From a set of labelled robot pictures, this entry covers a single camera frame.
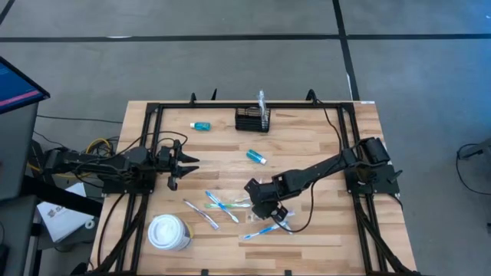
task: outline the wooden tabletop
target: wooden tabletop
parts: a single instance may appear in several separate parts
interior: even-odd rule
[[[141,134],[146,105],[143,101],[129,102],[118,150],[127,147]],[[378,136],[383,140],[375,104],[355,102],[354,106],[361,138]],[[328,115],[339,129],[335,110],[328,110]],[[197,121],[210,122],[211,131],[192,130],[189,123]],[[303,169],[338,154],[338,138],[321,109],[273,110],[271,129],[267,134],[236,131],[234,126],[234,109],[164,110],[161,130],[172,130],[189,137],[183,152],[200,159],[199,169],[181,179],[175,192],[166,186],[167,174],[158,177],[148,205],[138,274],[199,274],[201,269],[209,269],[210,274],[284,274],[285,270],[303,275],[364,274],[353,202],[346,192],[342,172],[318,181],[311,223],[294,235],[276,230],[250,241],[241,241],[240,235],[257,232],[274,222],[271,219],[251,222],[249,209],[233,209],[240,220],[236,224],[223,211],[207,209],[205,211],[220,226],[220,230],[214,231],[183,204],[182,200],[188,199],[204,209],[205,203],[211,203],[205,189],[223,202],[230,202],[247,196],[244,185],[251,178],[268,182],[277,173]],[[160,138],[167,136],[178,138],[164,134]],[[148,140],[147,146],[150,146],[151,139]],[[267,164],[262,166],[249,160],[246,157],[249,149],[261,153],[268,160]],[[117,197],[110,195],[104,200],[101,222],[106,220]],[[103,259],[121,236],[127,199],[128,196],[124,196],[110,217],[102,244]],[[376,195],[374,201],[382,237],[403,264],[416,269],[400,206],[387,195]],[[288,210],[296,213],[288,219],[293,229],[307,222],[310,204],[309,192],[284,202]],[[149,243],[147,228],[153,217],[162,214],[174,214],[193,228],[191,246],[182,251],[161,251]],[[91,255],[93,264],[97,263],[102,225],[99,223]],[[377,269],[371,238],[369,245],[373,266]],[[133,238],[128,243],[125,269],[130,267],[132,247]]]

